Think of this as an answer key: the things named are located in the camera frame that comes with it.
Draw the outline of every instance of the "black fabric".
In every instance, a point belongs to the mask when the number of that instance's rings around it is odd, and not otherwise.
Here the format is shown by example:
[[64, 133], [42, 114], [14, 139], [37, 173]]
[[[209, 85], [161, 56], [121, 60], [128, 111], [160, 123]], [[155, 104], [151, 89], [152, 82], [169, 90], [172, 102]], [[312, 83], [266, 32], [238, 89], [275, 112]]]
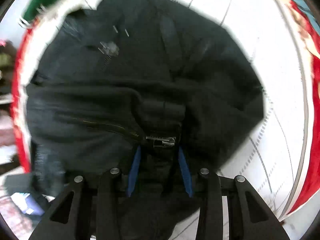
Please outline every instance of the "black fabric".
[[[144, 185], [181, 189], [178, 144], [192, 174], [214, 171], [263, 118], [260, 82], [227, 31], [169, 0], [103, 0], [97, 10], [69, 14], [27, 94], [28, 127], [42, 149], [35, 159], [49, 152], [61, 162], [59, 174], [82, 174], [94, 187], [103, 171], [128, 170], [142, 145], [140, 193]], [[147, 136], [174, 137], [177, 145], [153, 149]], [[50, 171], [34, 163], [41, 187]], [[195, 210], [190, 201], [171, 221]], [[132, 239], [167, 239], [148, 237]]]

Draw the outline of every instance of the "triangular cutout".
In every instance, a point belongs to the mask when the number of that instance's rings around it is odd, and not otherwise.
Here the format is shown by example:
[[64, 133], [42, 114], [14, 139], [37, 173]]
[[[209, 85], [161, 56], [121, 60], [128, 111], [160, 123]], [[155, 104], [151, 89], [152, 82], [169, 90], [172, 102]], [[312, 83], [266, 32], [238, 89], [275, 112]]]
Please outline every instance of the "triangular cutout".
[[245, 192], [245, 197], [247, 199], [250, 220], [252, 223], [258, 223], [262, 221], [267, 221], [268, 216], [259, 203], [255, 200], [249, 191]]
[[60, 203], [59, 207], [55, 210], [53, 215], [50, 217], [51, 221], [66, 224], [69, 220], [69, 213], [72, 205], [74, 192], [71, 191], [64, 201]]

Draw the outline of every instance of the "metal screw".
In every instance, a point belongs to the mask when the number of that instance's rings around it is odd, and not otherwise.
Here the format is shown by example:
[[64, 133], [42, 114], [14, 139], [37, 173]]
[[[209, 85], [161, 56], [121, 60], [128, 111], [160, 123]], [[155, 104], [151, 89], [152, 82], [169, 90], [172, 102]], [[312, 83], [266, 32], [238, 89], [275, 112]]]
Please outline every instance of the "metal screw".
[[79, 182], [81, 182], [81, 181], [83, 181], [83, 177], [82, 177], [82, 176], [76, 176], [76, 177], [75, 177], [75, 182], [76, 182], [76, 183], [79, 183]]
[[203, 174], [203, 175], [207, 175], [207, 174], [209, 174], [209, 170], [207, 168], [202, 168], [200, 170], [200, 173]]
[[237, 179], [237, 181], [239, 181], [239, 182], [244, 182], [244, 181], [245, 181], [244, 176], [241, 176], [241, 175], [237, 176], [236, 179]]
[[120, 170], [118, 169], [118, 168], [112, 168], [111, 170], [110, 170], [110, 173], [111, 174], [118, 174], [120, 172]]

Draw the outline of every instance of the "metal zipper slider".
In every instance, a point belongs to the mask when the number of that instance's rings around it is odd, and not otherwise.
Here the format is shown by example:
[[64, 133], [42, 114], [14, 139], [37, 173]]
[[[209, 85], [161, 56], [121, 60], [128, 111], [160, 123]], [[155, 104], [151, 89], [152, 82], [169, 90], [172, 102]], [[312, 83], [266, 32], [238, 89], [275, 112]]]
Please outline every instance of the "metal zipper slider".
[[176, 143], [175, 137], [159, 138], [146, 136], [146, 139], [153, 141], [153, 147], [172, 147]]

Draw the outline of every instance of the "red trim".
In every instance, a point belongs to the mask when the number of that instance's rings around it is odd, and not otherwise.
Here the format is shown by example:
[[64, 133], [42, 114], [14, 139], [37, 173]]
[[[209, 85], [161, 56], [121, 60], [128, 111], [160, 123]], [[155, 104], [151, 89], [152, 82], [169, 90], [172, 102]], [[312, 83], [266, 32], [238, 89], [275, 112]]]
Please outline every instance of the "red trim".
[[18, 156], [19, 156], [19, 161], [21, 166], [23, 167], [25, 172], [30, 172], [30, 160], [26, 154], [25, 147], [24, 147], [24, 135], [20, 129], [20, 127], [17, 125], [17, 120], [19, 119], [19, 109], [21, 108], [19, 104], [19, 85], [20, 85], [20, 72], [23, 66], [23, 58], [25, 54], [25, 50], [29, 44], [29, 40], [33, 35], [33, 30], [28, 29], [23, 38], [22, 42], [20, 44], [20, 47], [17, 51], [17, 56], [16, 56], [16, 61], [15, 61], [15, 66], [14, 66], [14, 71], [13, 71], [13, 76], [12, 76], [12, 99], [13, 102], [11, 103], [10, 107], [10, 112], [11, 116], [13, 118], [13, 131], [14, 131], [14, 136], [16, 140], [16, 145], [17, 145], [17, 150], [18, 150]]
[[[291, 1], [291, 7], [302, 17], [304, 17], [306, 23], [305, 30], [311, 35], [316, 50], [320, 53], [320, 36], [313, 29], [308, 17], [299, 10], [295, 2]], [[312, 56], [314, 73], [312, 93], [315, 118], [313, 123], [313, 138], [310, 150], [309, 168], [300, 195], [289, 213], [295, 211], [297, 208], [307, 202], [320, 188], [320, 99], [318, 92], [318, 83], [320, 82], [320, 59], [315, 55]]]

